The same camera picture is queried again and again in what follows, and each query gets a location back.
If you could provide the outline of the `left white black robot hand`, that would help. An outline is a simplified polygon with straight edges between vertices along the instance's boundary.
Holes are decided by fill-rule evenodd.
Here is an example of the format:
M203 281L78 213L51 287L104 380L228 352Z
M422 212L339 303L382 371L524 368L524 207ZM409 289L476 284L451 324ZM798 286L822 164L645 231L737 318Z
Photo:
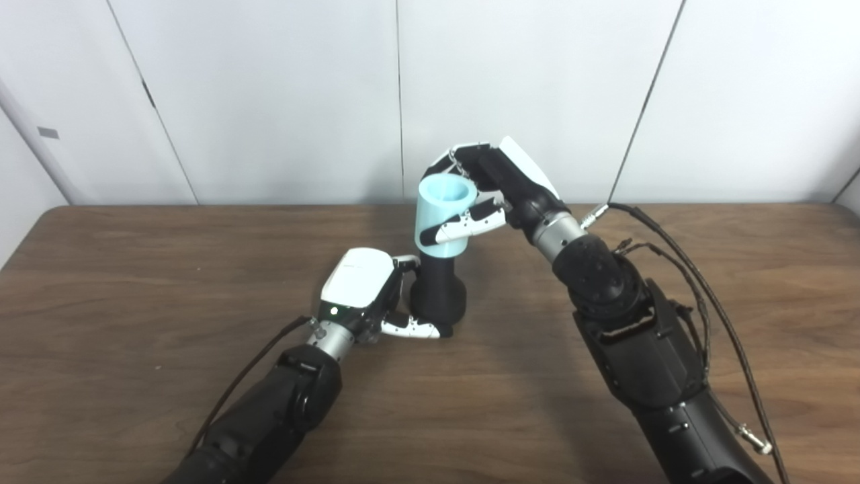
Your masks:
M320 290L317 321L346 328L360 343L379 335L401 338L450 338L451 325L398 310L406 273L420 273L417 256L354 247L335 266Z

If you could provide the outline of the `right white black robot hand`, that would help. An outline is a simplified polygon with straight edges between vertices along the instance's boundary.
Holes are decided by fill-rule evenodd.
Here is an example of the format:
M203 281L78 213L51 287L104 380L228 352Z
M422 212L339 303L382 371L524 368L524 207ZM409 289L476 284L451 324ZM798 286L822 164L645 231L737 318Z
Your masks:
M456 208L453 215L443 215L427 229L417 229L423 246L469 239L504 225L525 233L532 245L546 234L553 234L563 245L585 235L547 175L509 136L498 146L481 142L452 147L430 164L422 178L438 174L454 175L474 184L477 195L491 197L469 208Z

